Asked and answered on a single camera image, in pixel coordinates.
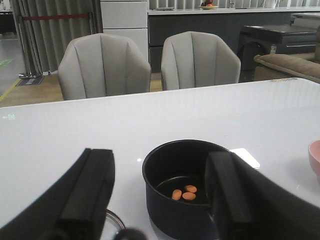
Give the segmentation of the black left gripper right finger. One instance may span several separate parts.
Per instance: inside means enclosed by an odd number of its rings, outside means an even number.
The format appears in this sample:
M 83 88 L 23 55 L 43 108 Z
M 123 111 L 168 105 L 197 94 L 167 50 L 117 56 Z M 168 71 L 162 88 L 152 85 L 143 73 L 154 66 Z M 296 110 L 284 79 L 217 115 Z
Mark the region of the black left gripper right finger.
M 205 189 L 220 240 L 318 240 L 319 207 L 290 193 L 234 153 L 212 151 Z

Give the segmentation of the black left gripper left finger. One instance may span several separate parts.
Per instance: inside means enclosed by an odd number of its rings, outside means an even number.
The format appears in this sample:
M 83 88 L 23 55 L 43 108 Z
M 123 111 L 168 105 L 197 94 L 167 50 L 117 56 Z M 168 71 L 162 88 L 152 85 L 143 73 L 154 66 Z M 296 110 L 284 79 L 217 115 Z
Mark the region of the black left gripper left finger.
M 57 182 L 0 229 L 0 238 L 98 240 L 114 182 L 112 150 L 86 148 Z

